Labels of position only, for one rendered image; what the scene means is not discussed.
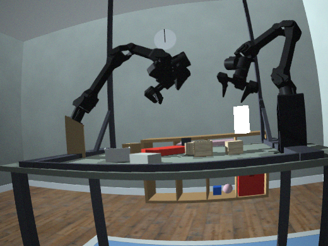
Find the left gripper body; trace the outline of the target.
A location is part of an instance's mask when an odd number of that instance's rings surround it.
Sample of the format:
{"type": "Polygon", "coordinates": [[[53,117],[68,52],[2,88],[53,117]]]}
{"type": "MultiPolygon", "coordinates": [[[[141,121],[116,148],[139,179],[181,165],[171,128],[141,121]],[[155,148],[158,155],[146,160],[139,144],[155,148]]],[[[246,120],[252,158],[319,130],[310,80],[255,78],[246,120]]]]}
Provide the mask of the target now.
{"type": "Polygon", "coordinates": [[[235,73],[233,74],[233,78],[228,77],[228,75],[226,73],[219,72],[217,75],[217,79],[219,82],[220,82],[220,78],[223,78],[223,79],[226,79],[227,83],[229,81],[231,83],[235,83],[235,84],[242,85],[242,86],[249,85],[249,86],[253,87],[254,93],[257,93],[259,90],[258,82],[251,81],[251,80],[249,81],[249,83],[245,82],[248,71],[249,70],[245,66],[238,65],[238,66],[236,66],[236,70],[235,70],[235,73]]]}

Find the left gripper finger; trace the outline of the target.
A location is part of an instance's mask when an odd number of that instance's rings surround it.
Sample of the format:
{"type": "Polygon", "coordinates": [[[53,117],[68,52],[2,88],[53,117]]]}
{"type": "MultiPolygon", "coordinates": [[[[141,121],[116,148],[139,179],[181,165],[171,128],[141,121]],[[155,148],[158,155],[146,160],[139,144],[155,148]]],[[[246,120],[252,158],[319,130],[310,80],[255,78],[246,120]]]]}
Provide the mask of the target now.
{"type": "Polygon", "coordinates": [[[226,88],[228,87],[228,84],[226,82],[226,79],[220,78],[220,81],[221,81],[221,84],[223,86],[223,98],[224,98],[225,93],[226,93],[226,88]]]}
{"type": "Polygon", "coordinates": [[[243,93],[242,99],[241,99],[241,103],[245,100],[245,98],[251,94],[254,93],[253,87],[251,86],[246,86],[245,91],[243,93]]]}

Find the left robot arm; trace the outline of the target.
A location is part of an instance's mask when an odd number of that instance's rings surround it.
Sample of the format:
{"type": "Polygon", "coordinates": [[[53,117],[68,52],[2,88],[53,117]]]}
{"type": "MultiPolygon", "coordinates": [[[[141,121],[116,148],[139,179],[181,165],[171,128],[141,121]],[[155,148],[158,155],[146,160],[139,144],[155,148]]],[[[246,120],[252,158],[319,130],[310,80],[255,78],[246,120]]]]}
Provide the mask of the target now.
{"type": "Polygon", "coordinates": [[[225,59],[224,66],[227,70],[236,70],[236,66],[241,65],[249,70],[251,62],[255,62],[254,57],[259,53],[263,46],[267,45],[277,36],[284,36],[286,39],[281,60],[279,66],[272,69],[271,80],[279,89],[278,95],[294,94],[296,93],[296,86],[291,80],[290,67],[295,45],[296,42],[299,41],[301,34],[302,31],[294,20],[283,20],[280,23],[275,23],[270,29],[255,40],[242,44],[234,52],[235,56],[230,56],[225,59]],[[284,29],[282,29],[282,27],[284,27],[284,29]],[[242,53],[244,56],[239,53],[242,53]]]}

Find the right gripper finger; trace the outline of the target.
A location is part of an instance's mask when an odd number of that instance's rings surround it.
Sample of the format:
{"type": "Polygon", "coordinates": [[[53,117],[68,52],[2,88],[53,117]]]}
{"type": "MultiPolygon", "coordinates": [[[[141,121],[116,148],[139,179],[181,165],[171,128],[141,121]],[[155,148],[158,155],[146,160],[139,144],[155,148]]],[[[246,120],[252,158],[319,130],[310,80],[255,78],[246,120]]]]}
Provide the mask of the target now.
{"type": "Polygon", "coordinates": [[[148,92],[148,95],[154,100],[158,101],[159,104],[161,104],[163,101],[163,97],[159,93],[157,93],[154,89],[151,89],[148,92]]]}
{"type": "Polygon", "coordinates": [[[171,72],[171,74],[174,77],[175,87],[177,90],[179,90],[183,83],[187,80],[187,76],[179,69],[175,69],[171,72]]]}

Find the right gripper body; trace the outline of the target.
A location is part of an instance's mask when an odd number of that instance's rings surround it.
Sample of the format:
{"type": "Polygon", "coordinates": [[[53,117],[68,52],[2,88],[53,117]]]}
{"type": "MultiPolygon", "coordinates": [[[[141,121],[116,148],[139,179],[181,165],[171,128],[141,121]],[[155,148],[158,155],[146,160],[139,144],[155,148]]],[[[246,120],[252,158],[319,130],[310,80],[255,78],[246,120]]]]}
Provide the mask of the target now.
{"type": "Polygon", "coordinates": [[[174,77],[171,74],[172,71],[174,71],[175,69],[179,69],[181,72],[183,72],[187,77],[190,76],[190,71],[182,64],[182,63],[178,63],[177,65],[175,65],[172,70],[167,67],[167,69],[169,70],[169,73],[163,73],[157,80],[157,82],[159,82],[159,84],[156,87],[150,86],[147,90],[144,91],[144,95],[145,97],[147,97],[149,100],[151,100],[153,103],[157,103],[156,100],[154,100],[153,98],[151,98],[148,95],[148,92],[151,89],[154,89],[157,93],[159,93],[161,96],[162,94],[160,93],[160,91],[164,88],[169,89],[171,86],[173,86],[175,84],[174,81],[174,77]],[[178,68],[179,67],[179,68],[178,68]],[[163,85],[164,84],[164,85],[163,85]]]}

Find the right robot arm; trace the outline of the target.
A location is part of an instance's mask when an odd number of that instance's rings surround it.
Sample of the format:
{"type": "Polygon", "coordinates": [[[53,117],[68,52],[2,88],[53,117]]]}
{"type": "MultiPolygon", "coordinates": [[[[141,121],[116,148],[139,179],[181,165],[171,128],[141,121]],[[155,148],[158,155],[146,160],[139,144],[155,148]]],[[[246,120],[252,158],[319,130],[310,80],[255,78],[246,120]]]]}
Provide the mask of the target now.
{"type": "Polygon", "coordinates": [[[185,52],[181,52],[172,57],[163,49],[149,49],[133,43],[119,45],[109,52],[106,65],[104,65],[91,87],[73,101],[75,108],[70,118],[81,123],[84,114],[89,114],[98,103],[98,93],[111,75],[112,71],[119,67],[123,62],[129,60],[134,54],[151,59],[154,62],[147,71],[149,76],[155,78],[156,81],[163,73],[169,73],[167,67],[172,70],[177,63],[182,63],[185,67],[191,65],[185,52]],[[121,51],[126,50],[128,50],[129,53],[124,55],[121,51]]]}

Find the black metal overhead frame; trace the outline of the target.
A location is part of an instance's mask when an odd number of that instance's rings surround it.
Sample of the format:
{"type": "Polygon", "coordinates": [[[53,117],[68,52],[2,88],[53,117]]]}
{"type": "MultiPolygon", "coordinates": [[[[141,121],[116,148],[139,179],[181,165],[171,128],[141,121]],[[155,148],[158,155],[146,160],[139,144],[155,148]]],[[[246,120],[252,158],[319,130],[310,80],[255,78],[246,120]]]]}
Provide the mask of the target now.
{"type": "MultiPolygon", "coordinates": [[[[252,25],[250,21],[250,15],[249,15],[249,9],[247,6],[247,0],[242,0],[243,2],[243,8],[245,11],[245,17],[247,20],[247,27],[250,37],[250,41],[254,40],[254,34],[252,31],[252,25]]],[[[113,0],[108,0],[108,18],[107,18],[107,56],[109,52],[112,50],[112,29],[113,29],[113,0]]],[[[261,131],[261,142],[262,139],[265,139],[265,130],[266,129],[266,135],[267,135],[267,141],[272,141],[271,136],[271,130],[269,127],[269,121],[266,114],[266,109],[264,106],[264,101],[262,98],[262,90],[261,90],[261,80],[260,80],[260,74],[259,74],[259,65],[257,56],[254,57],[254,69],[256,71],[255,73],[255,79],[256,82],[259,84],[259,96],[258,96],[258,104],[260,106],[259,110],[259,120],[260,120],[260,131],[261,131]]],[[[100,133],[98,135],[98,139],[96,141],[94,151],[99,151],[100,145],[102,143],[102,139],[104,137],[107,125],[109,124],[109,135],[110,135],[110,147],[116,148],[116,142],[115,142],[115,123],[114,123],[114,97],[113,97],[113,72],[107,79],[107,98],[108,98],[108,111],[105,116],[105,120],[103,122],[102,128],[100,130],[100,133]]]]}

